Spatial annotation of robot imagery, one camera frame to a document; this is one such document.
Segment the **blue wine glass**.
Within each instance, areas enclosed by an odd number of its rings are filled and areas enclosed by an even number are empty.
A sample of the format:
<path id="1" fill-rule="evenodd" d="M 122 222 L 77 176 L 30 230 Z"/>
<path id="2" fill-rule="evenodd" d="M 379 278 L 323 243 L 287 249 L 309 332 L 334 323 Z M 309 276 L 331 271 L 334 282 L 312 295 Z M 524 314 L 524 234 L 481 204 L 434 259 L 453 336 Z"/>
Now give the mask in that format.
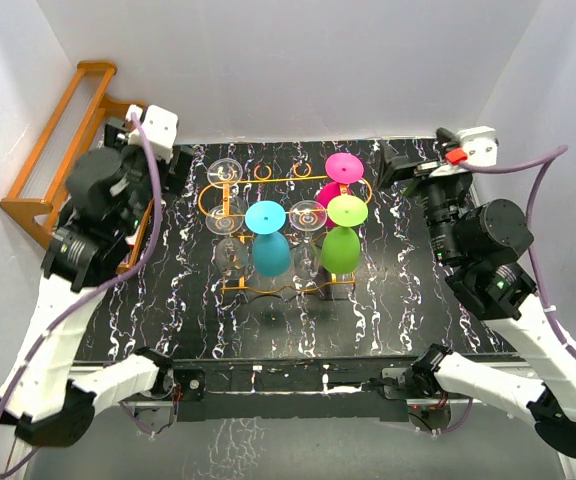
<path id="1" fill-rule="evenodd" d="M 252 246 L 253 264 L 259 275 L 278 277 L 291 265 L 288 241 L 281 233 L 286 212 L 277 202 L 263 200 L 246 211 L 246 227 L 255 234 Z"/>

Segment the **clear wine glass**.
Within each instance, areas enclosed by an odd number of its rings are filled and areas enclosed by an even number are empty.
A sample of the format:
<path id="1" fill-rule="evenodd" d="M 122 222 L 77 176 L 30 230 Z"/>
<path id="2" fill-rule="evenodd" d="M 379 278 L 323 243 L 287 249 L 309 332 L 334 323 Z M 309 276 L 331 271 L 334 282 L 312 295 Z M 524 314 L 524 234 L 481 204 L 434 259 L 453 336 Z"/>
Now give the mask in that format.
<path id="1" fill-rule="evenodd" d="M 231 215 L 243 215 L 247 210 L 247 204 L 238 196 L 238 182 L 242 176 L 242 165 L 231 158 L 216 160 L 207 169 L 209 183 L 222 192 L 222 206 Z"/>
<path id="2" fill-rule="evenodd" d="M 313 280 L 319 270 L 319 250 L 313 235 L 325 226 L 326 209 L 315 200 L 302 200 L 290 208 L 288 219 L 299 233 L 299 244 L 293 254 L 295 274 L 303 281 Z"/>

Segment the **green wine glass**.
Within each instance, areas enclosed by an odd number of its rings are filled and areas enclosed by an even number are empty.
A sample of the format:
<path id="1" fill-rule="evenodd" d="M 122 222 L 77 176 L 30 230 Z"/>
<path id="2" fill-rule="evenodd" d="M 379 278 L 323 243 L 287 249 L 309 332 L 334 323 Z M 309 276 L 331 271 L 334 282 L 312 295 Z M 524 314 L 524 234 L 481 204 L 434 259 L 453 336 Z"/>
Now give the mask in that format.
<path id="1" fill-rule="evenodd" d="M 357 268 L 361 252 L 355 227 L 367 219 L 368 207 L 361 198 L 342 194 L 328 203 L 327 214 L 336 226 L 322 244 L 321 264 L 330 273 L 350 274 Z"/>

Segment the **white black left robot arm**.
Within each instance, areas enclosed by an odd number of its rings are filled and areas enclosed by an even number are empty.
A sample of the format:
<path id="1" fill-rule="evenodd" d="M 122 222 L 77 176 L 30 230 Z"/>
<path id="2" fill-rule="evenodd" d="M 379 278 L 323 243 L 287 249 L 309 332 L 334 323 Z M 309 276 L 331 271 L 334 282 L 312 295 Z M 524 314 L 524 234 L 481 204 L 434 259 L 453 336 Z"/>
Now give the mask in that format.
<path id="1" fill-rule="evenodd" d="M 162 221 L 166 177 L 179 158 L 178 117 L 130 107 L 108 123 L 104 146 L 81 155 L 67 176 L 69 198 L 42 261 L 37 304 L 16 362 L 0 387 L 0 423 L 33 447 L 68 447 L 96 415 L 137 394 L 172 392 L 170 360 L 143 347 L 79 379 L 69 374 L 89 320 L 107 290 L 128 279 L 119 264 L 146 213 L 152 255 Z"/>

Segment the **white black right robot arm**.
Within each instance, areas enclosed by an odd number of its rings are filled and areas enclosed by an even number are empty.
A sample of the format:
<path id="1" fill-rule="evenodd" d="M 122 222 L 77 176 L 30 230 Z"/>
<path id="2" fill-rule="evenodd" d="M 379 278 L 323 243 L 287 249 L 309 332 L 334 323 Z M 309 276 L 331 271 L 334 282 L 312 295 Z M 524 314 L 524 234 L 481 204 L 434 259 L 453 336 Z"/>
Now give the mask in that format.
<path id="1" fill-rule="evenodd" d="M 523 420 L 550 447 L 576 459 L 576 359 L 571 342 L 550 324 L 537 283 L 517 262 L 534 241 L 523 210 L 507 199 L 468 209 L 470 172 L 434 177 L 437 163 L 408 161 L 386 145 L 378 159 L 378 188 L 406 180 L 406 195 L 420 198 L 433 254 L 453 270 L 445 282 L 456 299 L 535 373 L 509 374 L 433 344 L 404 373 L 381 377 L 378 385 L 385 392 L 480 400 Z"/>

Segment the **pink wine glass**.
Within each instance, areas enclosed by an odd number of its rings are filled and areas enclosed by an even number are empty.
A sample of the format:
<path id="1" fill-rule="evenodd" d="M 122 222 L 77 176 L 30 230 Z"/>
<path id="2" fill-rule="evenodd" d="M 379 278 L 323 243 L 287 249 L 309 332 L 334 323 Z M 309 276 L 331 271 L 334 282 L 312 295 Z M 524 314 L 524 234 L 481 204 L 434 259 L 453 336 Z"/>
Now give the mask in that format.
<path id="1" fill-rule="evenodd" d="M 335 153 L 331 155 L 325 164 L 326 173 L 331 179 L 317 195 L 316 201 L 323 207 L 342 194 L 342 188 L 347 188 L 351 183 L 359 181 L 364 173 L 362 161 L 350 153 Z"/>

